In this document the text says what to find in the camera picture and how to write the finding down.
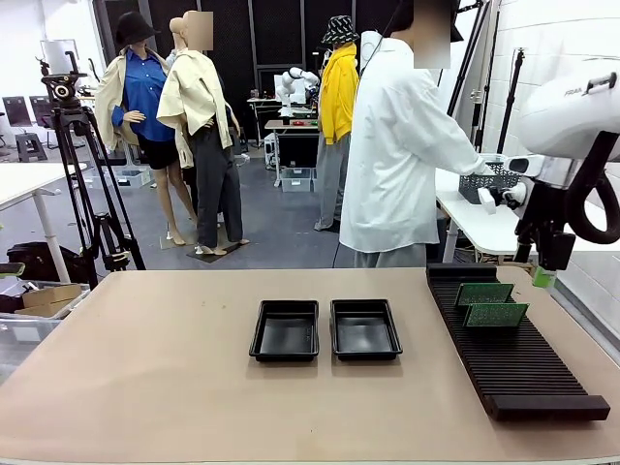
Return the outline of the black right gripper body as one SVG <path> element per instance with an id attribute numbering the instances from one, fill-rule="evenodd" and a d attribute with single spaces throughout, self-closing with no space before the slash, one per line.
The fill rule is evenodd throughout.
<path id="1" fill-rule="evenodd" d="M 575 235 L 565 232 L 566 191 L 540 181 L 523 181 L 525 198 L 515 210 L 519 244 L 574 245 Z"/>

